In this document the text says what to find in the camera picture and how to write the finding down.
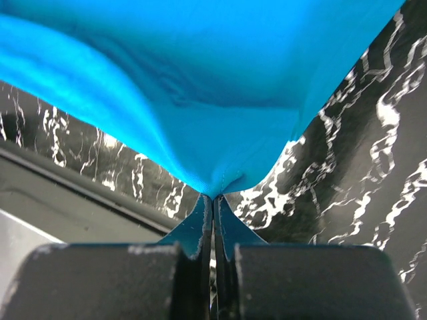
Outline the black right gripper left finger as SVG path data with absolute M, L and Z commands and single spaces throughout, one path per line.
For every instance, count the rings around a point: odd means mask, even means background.
M 2 319 L 208 319 L 212 202 L 157 243 L 46 244 L 12 278 Z

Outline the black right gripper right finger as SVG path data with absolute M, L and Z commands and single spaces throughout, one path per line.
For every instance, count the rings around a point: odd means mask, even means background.
M 266 243 L 213 201 L 218 319 L 415 319 L 383 251 L 361 245 Z

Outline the blue t shirt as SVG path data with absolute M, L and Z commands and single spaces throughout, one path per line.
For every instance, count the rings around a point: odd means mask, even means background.
M 2 1 L 1 79 L 210 197 L 259 183 L 401 1 Z

